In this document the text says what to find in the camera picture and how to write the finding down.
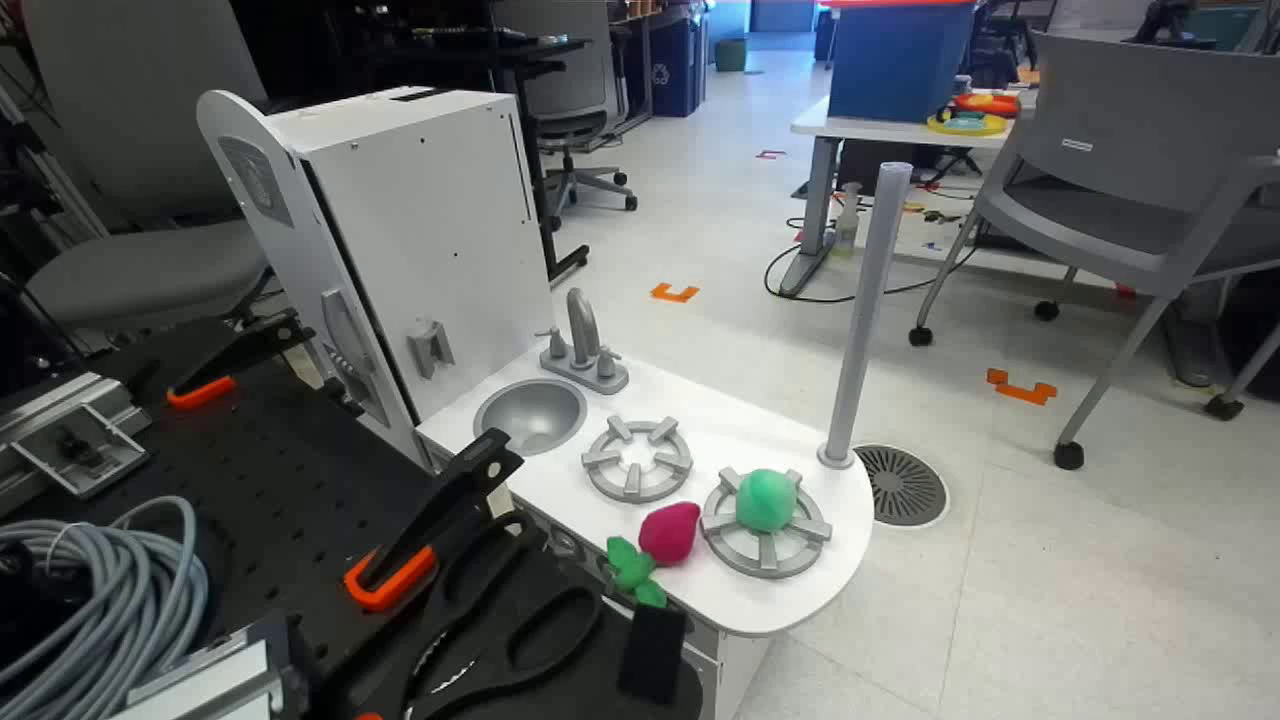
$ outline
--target office chair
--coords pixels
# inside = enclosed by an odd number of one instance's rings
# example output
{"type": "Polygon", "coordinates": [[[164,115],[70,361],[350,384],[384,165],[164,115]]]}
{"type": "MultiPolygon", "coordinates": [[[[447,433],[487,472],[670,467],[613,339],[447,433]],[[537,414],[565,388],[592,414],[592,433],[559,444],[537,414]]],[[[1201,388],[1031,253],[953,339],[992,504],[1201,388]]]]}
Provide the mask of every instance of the office chair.
{"type": "Polygon", "coordinates": [[[1002,235],[1149,295],[1142,315],[1106,361],[1057,442],[1057,464],[1078,467],[1078,423],[1162,307],[1201,282],[1280,266],[1280,66],[1181,47],[1038,38],[1045,93],[1024,115],[974,213],[953,244],[911,327],[933,343],[926,313],[970,247],[974,217],[1002,235]]]}
{"type": "Polygon", "coordinates": [[[245,304],[265,262],[195,133],[203,87],[265,97],[226,4],[29,0],[24,20],[70,159],[148,229],[67,247],[29,294],[70,331],[141,331],[245,304]]]}
{"type": "Polygon", "coordinates": [[[543,152],[559,152],[559,167],[546,172],[553,213],[577,201],[579,187],[613,191],[627,213],[638,207],[620,167],[577,167],[577,152],[600,149],[613,124],[622,115],[622,93],[613,53],[613,4],[608,0],[491,0],[491,26],[508,26],[532,38],[579,38],[587,47],[565,55],[565,74],[526,80],[526,112],[543,152]]]}

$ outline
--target floor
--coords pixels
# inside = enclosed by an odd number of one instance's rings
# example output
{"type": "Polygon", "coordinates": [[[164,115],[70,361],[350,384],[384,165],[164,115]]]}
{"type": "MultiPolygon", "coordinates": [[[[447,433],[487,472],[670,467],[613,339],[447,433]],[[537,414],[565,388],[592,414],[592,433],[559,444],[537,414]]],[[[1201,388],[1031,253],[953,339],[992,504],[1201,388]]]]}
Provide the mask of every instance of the floor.
{"type": "MultiPolygon", "coordinates": [[[[592,268],[569,288],[592,295],[620,352],[822,430],[853,313],[758,288],[796,235],[788,191],[806,167],[788,119],[822,77],[803,53],[756,53],[750,70],[715,77],[697,115],[650,119],[592,155],[627,167],[638,213],[583,196],[559,241],[592,244],[592,268]],[[701,294],[655,304],[655,284],[701,294]]],[[[902,235],[944,253],[953,229],[907,217],[902,235]]],[[[901,262],[892,284],[926,274],[901,262]]],[[[811,294],[853,284],[855,262],[840,255],[811,294]]],[[[1045,294],[1045,282],[960,274],[926,352],[902,339],[919,294],[882,304],[855,442],[924,455],[953,504],[926,530],[876,530],[853,588],[777,645],[749,720],[1280,714],[1280,409],[1254,401],[1237,423],[1201,417],[1209,394],[1181,388],[1152,339],[1089,421],[1089,467],[1059,472],[1053,438],[1135,304],[1092,288],[1038,325],[1045,294]],[[1059,398],[1001,401],[988,367],[1059,398]]]]}

